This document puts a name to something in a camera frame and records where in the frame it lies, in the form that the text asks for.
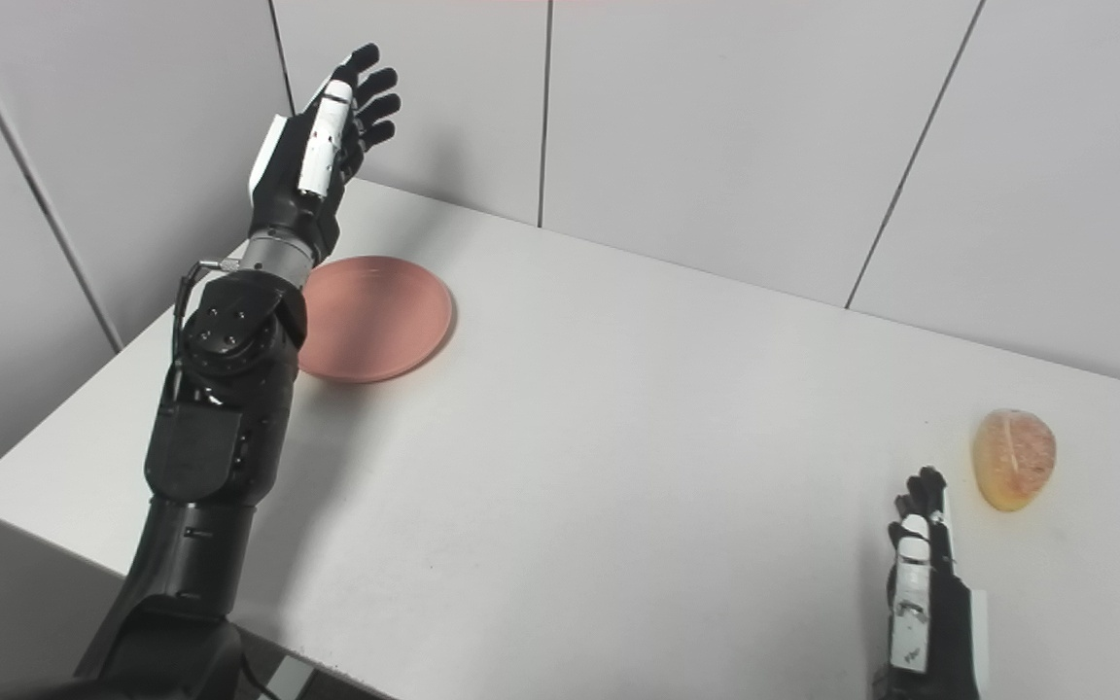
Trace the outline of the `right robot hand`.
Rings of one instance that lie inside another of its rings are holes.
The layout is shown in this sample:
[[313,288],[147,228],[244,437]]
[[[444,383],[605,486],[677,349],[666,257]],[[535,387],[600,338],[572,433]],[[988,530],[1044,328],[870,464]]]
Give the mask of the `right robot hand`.
[[933,466],[906,480],[888,526],[888,660],[874,699],[984,699],[990,691],[988,606],[956,572],[948,482]]

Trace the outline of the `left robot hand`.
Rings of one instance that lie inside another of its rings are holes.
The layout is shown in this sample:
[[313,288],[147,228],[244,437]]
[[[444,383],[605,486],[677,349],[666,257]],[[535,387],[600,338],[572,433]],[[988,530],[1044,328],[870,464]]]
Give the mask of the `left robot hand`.
[[347,183],[396,134],[398,83],[399,72],[379,66],[377,45],[368,43],[334,67],[297,115],[276,116],[250,172],[250,234],[292,239],[311,265],[330,255]]

